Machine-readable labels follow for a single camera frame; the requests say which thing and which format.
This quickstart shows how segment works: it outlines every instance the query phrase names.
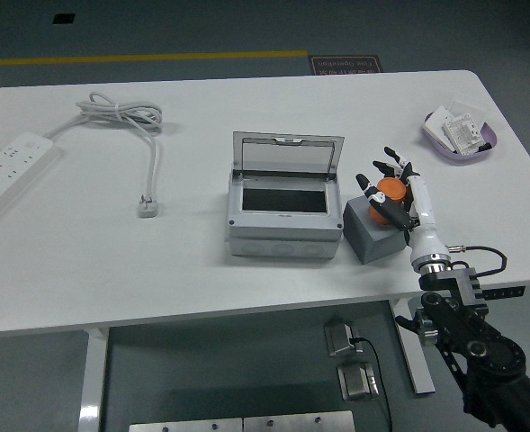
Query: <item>yellow floor line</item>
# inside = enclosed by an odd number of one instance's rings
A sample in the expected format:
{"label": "yellow floor line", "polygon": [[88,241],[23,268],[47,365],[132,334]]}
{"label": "yellow floor line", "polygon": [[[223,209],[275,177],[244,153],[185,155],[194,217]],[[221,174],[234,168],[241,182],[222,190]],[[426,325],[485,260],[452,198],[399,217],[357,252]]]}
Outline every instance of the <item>yellow floor line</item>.
{"label": "yellow floor line", "polygon": [[114,61],[159,61],[191,59],[249,59],[271,57],[307,57],[303,49],[286,51],[231,51],[231,52],[188,52],[181,54],[135,54],[125,56],[81,56],[46,58],[0,58],[0,66],[55,65],[64,63],[104,63]]}

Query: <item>metal plate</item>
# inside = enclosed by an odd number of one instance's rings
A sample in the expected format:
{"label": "metal plate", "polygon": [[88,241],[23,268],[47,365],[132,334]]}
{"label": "metal plate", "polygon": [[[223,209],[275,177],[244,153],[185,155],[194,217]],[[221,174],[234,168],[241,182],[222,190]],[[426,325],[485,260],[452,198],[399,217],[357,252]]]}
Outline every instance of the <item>metal plate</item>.
{"label": "metal plate", "polygon": [[351,411],[245,418],[244,432],[355,432]]}
{"label": "metal plate", "polygon": [[212,430],[243,432],[243,419],[221,418],[218,420],[176,421],[171,423],[130,425],[129,427],[129,432],[211,432]]}

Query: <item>orange object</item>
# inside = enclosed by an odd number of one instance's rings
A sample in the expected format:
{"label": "orange object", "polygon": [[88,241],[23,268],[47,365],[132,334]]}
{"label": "orange object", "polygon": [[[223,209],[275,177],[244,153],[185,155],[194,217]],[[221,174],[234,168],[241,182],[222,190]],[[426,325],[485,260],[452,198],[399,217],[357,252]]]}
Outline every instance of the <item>orange object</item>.
{"label": "orange object", "polygon": [[[396,204],[401,204],[407,194],[407,186],[405,186],[398,178],[394,177],[384,177],[376,185],[376,188],[391,198]],[[381,225],[389,224],[389,221],[372,206],[369,207],[369,216],[373,221],[380,223]]]}

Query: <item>table leg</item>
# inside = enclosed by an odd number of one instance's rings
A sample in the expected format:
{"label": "table leg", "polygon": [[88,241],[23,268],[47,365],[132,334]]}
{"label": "table leg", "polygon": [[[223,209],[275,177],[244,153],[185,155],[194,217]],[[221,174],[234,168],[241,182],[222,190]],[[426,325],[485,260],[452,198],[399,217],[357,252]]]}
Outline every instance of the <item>table leg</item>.
{"label": "table leg", "polygon": [[[407,298],[389,300],[393,317],[402,315],[410,318],[409,300]],[[407,367],[409,368],[410,380],[412,381],[415,393],[434,392],[435,385],[428,371],[427,360],[425,359],[425,354],[423,353],[418,336],[399,327],[398,324],[397,332],[399,333],[400,344],[405,355]]]}
{"label": "table leg", "polygon": [[108,328],[90,328],[86,347],[85,379],[78,418],[78,432],[98,432],[103,404],[106,352],[109,341]]}

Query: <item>gray box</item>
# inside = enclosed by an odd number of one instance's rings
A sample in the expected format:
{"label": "gray box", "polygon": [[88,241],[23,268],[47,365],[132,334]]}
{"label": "gray box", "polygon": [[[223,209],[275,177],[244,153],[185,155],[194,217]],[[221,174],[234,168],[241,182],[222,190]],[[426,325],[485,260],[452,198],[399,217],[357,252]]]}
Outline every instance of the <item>gray box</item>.
{"label": "gray box", "polygon": [[361,195],[346,203],[343,215],[345,238],[363,264],[399,252],[407,246],[402,231],[371,219],[370,206],[369,200]]}
{"label": "gray box", "polygon": [[238,256],[332,258],[342,137],[234,132],[227,236]]}

